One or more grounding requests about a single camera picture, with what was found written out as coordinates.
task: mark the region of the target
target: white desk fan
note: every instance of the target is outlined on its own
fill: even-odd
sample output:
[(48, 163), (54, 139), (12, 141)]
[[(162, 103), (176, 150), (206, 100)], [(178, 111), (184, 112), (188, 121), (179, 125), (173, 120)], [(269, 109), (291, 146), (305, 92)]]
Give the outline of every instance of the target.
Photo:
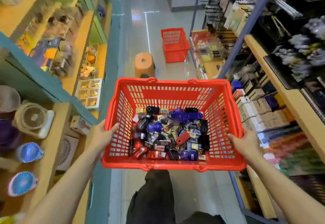
[(54, 111), (36, 103), (26, 103), (18, 108), (12, 125), (35, 138), (47, 137), (54, 118)]

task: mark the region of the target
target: forearm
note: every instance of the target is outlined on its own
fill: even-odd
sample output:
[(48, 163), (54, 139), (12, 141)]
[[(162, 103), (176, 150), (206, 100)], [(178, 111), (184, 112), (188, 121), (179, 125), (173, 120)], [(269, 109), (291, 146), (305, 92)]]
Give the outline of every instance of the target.
[(325, 207), (300, 189), (261, 155), (248, 159), (291, 224), (324, 223)]
[(97, 162), (98, 152), (86, 150), (46, 197), (24, 219), (24, 224), (71, 223)]

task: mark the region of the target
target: black pants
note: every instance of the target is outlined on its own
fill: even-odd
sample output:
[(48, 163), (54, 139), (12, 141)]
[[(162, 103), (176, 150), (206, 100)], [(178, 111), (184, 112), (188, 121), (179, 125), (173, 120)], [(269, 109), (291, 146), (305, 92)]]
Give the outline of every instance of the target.
[[(126, 215), (126, 224), (176, 224), (174, 193), (167, 170), (151, 170), (146, 183), (134, 193)], [(225, 224), (220, 215), (194, 212), (183, 224)]]

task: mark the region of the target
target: hand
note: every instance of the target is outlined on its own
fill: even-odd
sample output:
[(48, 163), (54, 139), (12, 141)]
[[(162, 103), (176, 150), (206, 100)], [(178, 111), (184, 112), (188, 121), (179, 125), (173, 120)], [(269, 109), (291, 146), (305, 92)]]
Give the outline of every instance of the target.
[(261, 156), (258, 136), (254, 131), (243, 127), (243, 138), (237, 138), (233, 134), (228, 134), (228, 138), (233, 142), (237, 151), (247, 160)]
[(105, 120), (96, 125), (93, 130), (93, 137), (91, 139), (90, 147), (95, 152), (100, 153), (100, 157), (104, 155), (105, 147), (111, 143), (113, 134), (119, 128), (119, 124), (116, 123), (109, 131), (104, 130)]

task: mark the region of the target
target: blue handheld fan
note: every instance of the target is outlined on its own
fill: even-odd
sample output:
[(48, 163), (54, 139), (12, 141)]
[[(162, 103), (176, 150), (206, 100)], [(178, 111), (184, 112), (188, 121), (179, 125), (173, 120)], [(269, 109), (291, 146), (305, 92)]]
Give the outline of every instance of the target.
[(23, 195), (29, 190), (34, 189), (38, 182), (39, 180), (31, 172), (18, 173), (9, 183), (8, 194), (12, 197)]
[(16, 150), (16, 155), (20, 162), (29, 163), (41, 159), (44, 152), (38, 144), (31, 142), (20, 145)]

